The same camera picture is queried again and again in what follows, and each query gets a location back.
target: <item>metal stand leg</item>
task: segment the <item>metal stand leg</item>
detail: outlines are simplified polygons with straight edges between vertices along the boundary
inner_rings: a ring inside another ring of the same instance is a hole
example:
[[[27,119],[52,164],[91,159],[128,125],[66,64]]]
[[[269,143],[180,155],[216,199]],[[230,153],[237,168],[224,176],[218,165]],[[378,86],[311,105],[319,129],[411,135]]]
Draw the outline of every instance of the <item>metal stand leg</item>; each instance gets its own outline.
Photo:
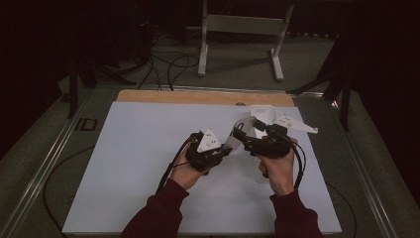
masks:
[[[201,27],[201,51],[200,59],[198,62],[198,75],[204,76],[206,74],[206,63],[207,63],[207,0],[203,0],[203,20]]]
[[[272,66],[274,67],[275,79],[277,81],[284,80],[283,71],[281,70],[280,59],[278,58],[278,54],[280,52],[281,45],[283,44],[283,40],[286,35],[293,7],[293,5],[287,7],[287,12],[284,16],[283,23],[281,24],[280,33],[278,34],[277,45],[275,46],[275,49],[271,49]]]

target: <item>hand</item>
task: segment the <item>hand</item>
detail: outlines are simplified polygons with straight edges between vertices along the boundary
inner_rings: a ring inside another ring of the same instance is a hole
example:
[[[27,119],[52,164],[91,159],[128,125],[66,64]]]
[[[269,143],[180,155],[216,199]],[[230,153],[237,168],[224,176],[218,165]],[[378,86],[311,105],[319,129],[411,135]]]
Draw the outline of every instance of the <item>hand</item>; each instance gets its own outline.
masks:
[[[176,181],[180,186],[182,186],[185,190],[190,189],[198,179],[204,175],[205,172],[199,172],[193,167],[189,165],[185,158],[186,150],[188,149],[190,143],[188,143],[181,154],[179,155],[178,159],[175,162],[175,167],[172,169],[170,174],[170,179]]]
[[[290,138],[292,143],[297,145],[297,141]],[[263,174],[268,174],[269,184],[276,196],[284,196],[294,191],[293,187],[293,163],[294,152],[290,152],[283,158],[271,159],[269,157],[257,155],[261,160],[259,169]]]

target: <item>metal frame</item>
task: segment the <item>metal frame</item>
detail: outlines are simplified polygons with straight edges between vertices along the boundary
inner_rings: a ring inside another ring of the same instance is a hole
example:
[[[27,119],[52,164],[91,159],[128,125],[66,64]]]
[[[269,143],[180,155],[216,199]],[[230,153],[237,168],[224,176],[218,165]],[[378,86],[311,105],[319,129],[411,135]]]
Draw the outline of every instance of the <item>metal frame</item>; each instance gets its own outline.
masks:
[[[334,101],[334,103],[331,105],[330,112],[336,123],[341,124],[340,108],[336,101]],[[383,237],[386,238],[398,237],[383,205],[382,199],[380,199],[379,194],[377,193],[372,181],[370,180],[368,171],[361,156],[359,155],[353,139],[351,138],[350,134],[347,133],[342,127],[339,132],[346,139],[349,152],[351,153],[351,158],[353,158],[352,164],[356,170],[356,175],[358,176],[361,187],[365,192],[367,202],[370,205],[371,212],[376,219],[376,223],[380,232],[382,233]]]
[[[270,54],[272,66],[274,68],[275,79],[278,81],[283,81],[284,75],[281,70],[278,54],[283,44],[284,36],[286,34],[292,11],[293,5],[288,6],[283,19],[209,15],[207,13],[207,0],[203,0],[203,18],[201,27],[202,38],[200,58],[198,63],[198,75],[204,76],[206,74],[208,51],[206,41],[208,31],[250,33],[277,36],[277,44],[275,45],[274,49],[271,49]]]
[[[42,191],[47,178],[52,172],[54,165],[58,161],[59,156],[65,147],[65,144],[71,136],[71,133],[73,132],[73,129],[77,123],[78,115],[80,114],[84,104],[92,93],[93,89],[87,90],[83,93],[82,98],[79,101],[80,106],[74,111],[74,116],[72,118],[68,118],[65,122],[59,135],[52,144],[49,153],[46,155],[37,172],[29,181],[21,198],[15,206],[15,209],[9,216],[5,226],[2,228],[2,230],[0,230],[1,238],[16,237],[18,234],[21,225],[24,223],[26,216],[34,205],[38,195]]]

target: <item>red sweater sleeve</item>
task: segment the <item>red sweater sleeve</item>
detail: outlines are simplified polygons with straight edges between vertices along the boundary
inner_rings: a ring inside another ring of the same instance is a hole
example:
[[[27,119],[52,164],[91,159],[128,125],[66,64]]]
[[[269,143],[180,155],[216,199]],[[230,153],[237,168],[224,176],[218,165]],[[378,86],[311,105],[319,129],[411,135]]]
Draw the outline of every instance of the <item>red sweater sleeve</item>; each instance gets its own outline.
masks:
[[[172,179],[166,181],[162,190],[149,197],[124,229],[121,237],[176,237],[182,220],[179,210],[182,200],[189,193]]]
[[[270,199],[276,214],[275,237],[323,237],[318,227],[318,214],[303,205],[298,190],[286,196],[273,195]]]

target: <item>white board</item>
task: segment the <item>white board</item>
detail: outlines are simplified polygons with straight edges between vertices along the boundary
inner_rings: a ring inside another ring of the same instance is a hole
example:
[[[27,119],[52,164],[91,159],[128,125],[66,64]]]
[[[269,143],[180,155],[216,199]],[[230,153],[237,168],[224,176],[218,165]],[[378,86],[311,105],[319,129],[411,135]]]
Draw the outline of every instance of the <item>white board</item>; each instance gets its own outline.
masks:
[[[276,111],[302,120],[296,107]],[[62,231],[122,232],[156,192],[167,165],[191,133],[211,128],[223,143],[234,123],[248,116],[246,106],[114,102]],[[341,232],[308,135],[292,130],[288,135],[299,141],[307,157],[299,188],[303,203],[318,213],[322,232]],[[179,233],[273,233],[275,213],[268,199],[273,192],[268,183],[258,182],[255,160],[241,146],[200,178],[181,206]]]

